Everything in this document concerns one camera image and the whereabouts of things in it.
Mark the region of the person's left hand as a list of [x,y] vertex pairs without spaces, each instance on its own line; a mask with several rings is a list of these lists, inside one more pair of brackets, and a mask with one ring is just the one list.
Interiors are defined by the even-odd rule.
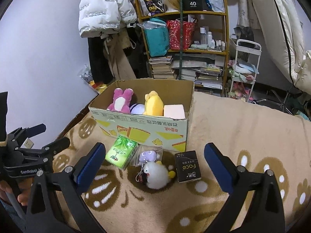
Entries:
[[[22,206],[28,205],[28,200],[29,200],[30,193],[31,193],[32,183],[33,183],[33,178],[28,178],[28,179],[22,180],[18,184],[19,189],[21,190],[21,193],[17,197],[17,201]],[[8,193],[8,194],[13,193],[11,187],[9,186],[9,184],[6,181],[1,180],[0,189],[1,189],[1,200],[6,202],[7,204],[10,204],[10,201],[9,201],[6,193]]]

